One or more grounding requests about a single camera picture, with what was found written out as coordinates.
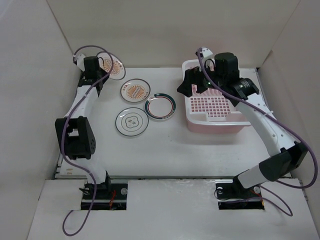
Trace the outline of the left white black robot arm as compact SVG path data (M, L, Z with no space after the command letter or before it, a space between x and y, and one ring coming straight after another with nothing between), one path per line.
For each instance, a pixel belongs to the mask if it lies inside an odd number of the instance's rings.
M85 172L87 193L95 192L105 199L111 195L111 181L108 172L93 160L97 143L88 117L109 76L100 67L97 56L84 57L82 63L74 101L65 116L55 120L54 126L66 162Z

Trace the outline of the orange sunburst plate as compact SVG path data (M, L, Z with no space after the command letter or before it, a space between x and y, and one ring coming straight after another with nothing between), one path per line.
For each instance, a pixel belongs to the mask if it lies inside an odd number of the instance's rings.
M150 95L151 87L149 83L140 78L133 78L126 81L120 88L121 97L130 103L139 103L147 99Z
M113 80L119 81L125 78L126 68L122 61L112 53L99 52L97 55L100 67L110 72L109 77Z

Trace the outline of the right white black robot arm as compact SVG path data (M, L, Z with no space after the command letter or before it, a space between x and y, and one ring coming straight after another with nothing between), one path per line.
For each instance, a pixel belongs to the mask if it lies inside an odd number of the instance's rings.
M209 88L220 91L251 123L269 154L269 158L234 176L231 183L223 183L219 189L228 198L240 198L249 189L275 182L299 167L308 151L306 144L281 126L254 82L240 76L238 58L231 52L213 54L208 48L199 48L195 54L199 66L185 71L177 92L190 98L193 86L198 94Z

